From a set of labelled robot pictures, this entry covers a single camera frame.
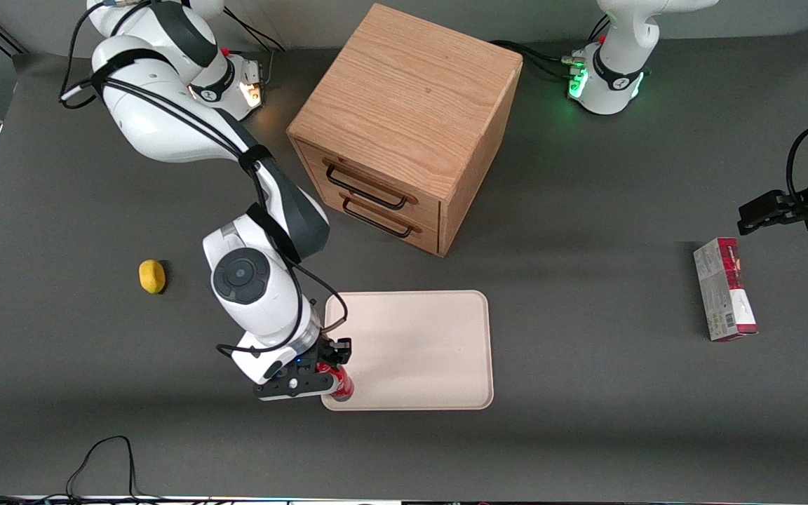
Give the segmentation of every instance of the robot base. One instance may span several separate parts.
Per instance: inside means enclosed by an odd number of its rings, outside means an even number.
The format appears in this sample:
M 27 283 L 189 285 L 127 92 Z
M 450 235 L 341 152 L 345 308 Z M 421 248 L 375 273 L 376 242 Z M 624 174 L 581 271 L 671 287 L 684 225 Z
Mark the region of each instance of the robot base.
M 572 55 L 574 58 L 584 58 L 584 61 L 590 62 L 599 47 L 599 43 L 593 42 L 584 48 L 573 51 Z M 612 90 L 594 66 L 586 63 L 578 69 L 578 73 L 570 81 L 567 96 L 575 102 L 581 103 L 581 106 L 590 112 L 609 116 L 621 112 L 635 96 L 638 96 L 638 86 L 643 79 L 644 73 L 642 72 L 634 83 L 625 79 L 623 89 Z
M 263 103 L 260 66 L 257 61 L 245 60 L 240 55 L 228 55 L 227 61 L 233 66 L 233 76 L 224 92 L 218 95 L 208 89 L 196 89 L 195 86 L 190 86 L 190 89 L 205 105 L 223 109 L 234 119 L 241 121 Z

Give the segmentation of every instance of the wall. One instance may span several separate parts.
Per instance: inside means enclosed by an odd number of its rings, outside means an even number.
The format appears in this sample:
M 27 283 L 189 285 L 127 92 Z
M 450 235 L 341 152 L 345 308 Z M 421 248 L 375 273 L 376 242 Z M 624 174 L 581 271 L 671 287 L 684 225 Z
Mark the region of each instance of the wall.
M 227 0 L 250 25 L 288 47 L 339 47 L 373 0 Z M 600 17 L 593 0 L 383 0 L 387 6 L 482 39 L 548 41 L 587 37 Z M 30 51 L 67 53 L 82 0 L 0 0 L 0 23 Z M 665 38 L 779 35 L 808 29 L 808 0 L 722 0 L 698 13 L 661 16 Z M 255 48 L 226 16 L 212 22 L 223 46 Z M 100 40 L 81 31 L 77 55 Z

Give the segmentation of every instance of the drawer handle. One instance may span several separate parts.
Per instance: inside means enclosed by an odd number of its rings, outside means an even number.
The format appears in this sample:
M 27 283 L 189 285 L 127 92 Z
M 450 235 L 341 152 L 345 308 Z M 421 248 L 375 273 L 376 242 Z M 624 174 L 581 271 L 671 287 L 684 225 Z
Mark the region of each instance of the drawer handle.
M 366 215 L 357 214 L 355 211 L 350 210 L 350 208 L 347 207 L 347 204 L 349 204 L 350 202 L 351 202 L 351 199 L 346 198 L 345 201 L 342 202 L 342 208 L 343 208 L 343 210 L 345 210 L 345 213 L 347 215 L 350 215 L 350 217 L 355 218 L 355 220 L 363 221 L 366 224 L 372 224 L 374 227 L 377 227 L 377 228 L 381 229 L 385 233 L 388 233 L 391 236 L 397 236 L 398 238 L 407 238 L 408 236 L 410 236 L 410 232 L 413 231 L 413 227 L 408 226 L 407 229 L 404 230 L 403 232 L 396 232 L 395 230 L 392 230 L 390 227 L 384 226 L 384 224 L 377 223 L 376 221 L 370 220 L 370 218 L 366 217 Z
M 382 198 L 375 197 L 362 189 L 357 189 L 354 186 L 350 185 L 347 182 L 339 181 L 335 177 L 332 176 L 334 171 L 336 170 L 336 166 L 332 163 L 328 164 L 328 169 L 326 170 L 326 178 L 330 180 L 334 185 L 339 186 L 339 188 L 345 188 L 347 191 L 352 192 L 353 194 L 366 198 L 372 203 L 382 205 L 382 207 L 388 208 L 388 210 L 401 210 L 404 207 L 404 204 L 407 203 L 407 197 L 401 197 L 401 201 L 398 203 L 391 203 L 390 201 L 385 201 Z

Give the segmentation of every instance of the wooden drawer cabinet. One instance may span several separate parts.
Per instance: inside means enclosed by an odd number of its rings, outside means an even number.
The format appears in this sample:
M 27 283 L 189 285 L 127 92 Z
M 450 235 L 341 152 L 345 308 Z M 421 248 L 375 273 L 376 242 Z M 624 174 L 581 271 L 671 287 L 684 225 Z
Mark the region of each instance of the wooden drawer cabinet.
M 328 207 L 445 256 L 500 147 L 522 66 L 375 4 L 288 135 Z

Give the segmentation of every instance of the gray table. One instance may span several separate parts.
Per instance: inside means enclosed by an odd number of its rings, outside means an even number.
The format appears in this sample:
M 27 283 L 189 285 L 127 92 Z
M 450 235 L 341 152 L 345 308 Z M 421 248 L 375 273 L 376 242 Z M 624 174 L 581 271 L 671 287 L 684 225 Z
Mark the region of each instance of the gray table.
M 278 55 L 246 121 L 308 191 L 283 131 L 333 55 Z M 706 338 L 690 257 L 782 185 L 808 126 L 808 32 L 665 41 L 651 63 L 609 118 L 527 70 L 445 260 L 330 213 L 308 268 L 343 291 L 481 290 L 494 349 L 486 410 L 340 414 L 257 402 L 214 351 L 240 330 L 200 240 L 253 199 L 241 170 L 149 161 L 102 106 L 55 103 L 64 60 L 18 60 L 0 137 L 0 492 L 55 492 L 122 433 L 163 494 L 808 502 L 808 236 L 741 240 L 761 333 L 727 344 Z M 160 297 L 138 285 L 149 257 L 173 263 Z M 121 451 L 78 489 L 124 492 Z

